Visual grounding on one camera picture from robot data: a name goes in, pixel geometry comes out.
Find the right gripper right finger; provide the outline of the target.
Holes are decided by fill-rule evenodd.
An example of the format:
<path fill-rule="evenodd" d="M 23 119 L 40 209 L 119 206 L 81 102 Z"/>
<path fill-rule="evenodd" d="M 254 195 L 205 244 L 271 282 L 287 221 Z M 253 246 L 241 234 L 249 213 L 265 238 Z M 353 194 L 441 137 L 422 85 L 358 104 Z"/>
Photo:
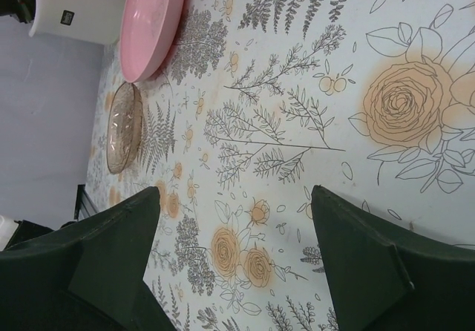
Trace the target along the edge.
<path fill-rule="evenodd" d="M 312 219 L 340 330 L 473 330 L 474 251 L 423 237 L 323 186 Z"/>

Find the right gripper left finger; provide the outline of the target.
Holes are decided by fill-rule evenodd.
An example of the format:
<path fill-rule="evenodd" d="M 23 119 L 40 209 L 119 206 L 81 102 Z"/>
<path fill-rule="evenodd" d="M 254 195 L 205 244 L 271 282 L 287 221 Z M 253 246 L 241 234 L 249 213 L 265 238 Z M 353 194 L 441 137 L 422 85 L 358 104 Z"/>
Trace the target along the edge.
<path fill-rule="evenodd" d="M 160 217 L 148 187 L 57 230 L 1 219 L 3 330 L 172 330 L 143 277 Z"/>

